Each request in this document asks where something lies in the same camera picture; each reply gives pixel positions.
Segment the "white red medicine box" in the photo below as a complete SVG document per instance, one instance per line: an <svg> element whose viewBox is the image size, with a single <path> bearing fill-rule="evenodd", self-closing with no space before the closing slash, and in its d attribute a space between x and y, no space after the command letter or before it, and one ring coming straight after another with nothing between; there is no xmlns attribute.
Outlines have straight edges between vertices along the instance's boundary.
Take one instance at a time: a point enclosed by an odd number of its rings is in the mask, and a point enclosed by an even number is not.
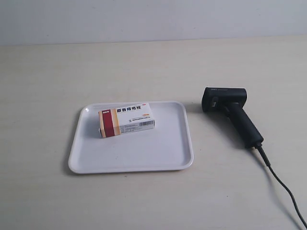
<svg viewBox="0 0 307 230"><path fill-rule="evenodd" d="M155 119L148 103L125 105L98 112L102 138L144 131L155 127Z"/></svg>

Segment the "black handheld barcode scanner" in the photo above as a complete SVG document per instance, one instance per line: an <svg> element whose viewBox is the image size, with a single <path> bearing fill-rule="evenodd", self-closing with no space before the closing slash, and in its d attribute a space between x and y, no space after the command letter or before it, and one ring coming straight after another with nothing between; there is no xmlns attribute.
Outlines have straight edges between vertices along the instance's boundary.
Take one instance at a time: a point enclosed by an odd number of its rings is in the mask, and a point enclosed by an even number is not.
<svg viewBox="0 0 307 230"><path fill-rule="evenodd" d="M229 118L246 148L259 148L264 138L253 124L243 107L247 101L244 88L206 87L201 107L205 113L223 113Z"/></svg>

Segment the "white plastic tray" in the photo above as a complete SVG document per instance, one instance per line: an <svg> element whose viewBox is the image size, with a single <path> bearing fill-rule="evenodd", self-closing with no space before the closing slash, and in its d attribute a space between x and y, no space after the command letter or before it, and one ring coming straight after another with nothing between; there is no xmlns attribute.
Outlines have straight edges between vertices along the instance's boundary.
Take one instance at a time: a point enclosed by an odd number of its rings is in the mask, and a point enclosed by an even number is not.
<svg viewBox="0 0 307 230"><path fill-rule="evenodd" d="M153 129L102 138L98 112L132 103L94 103L80 112L69 169L77 174L176 171L194 160L187 113L177 101L149 102Z"/></svg>

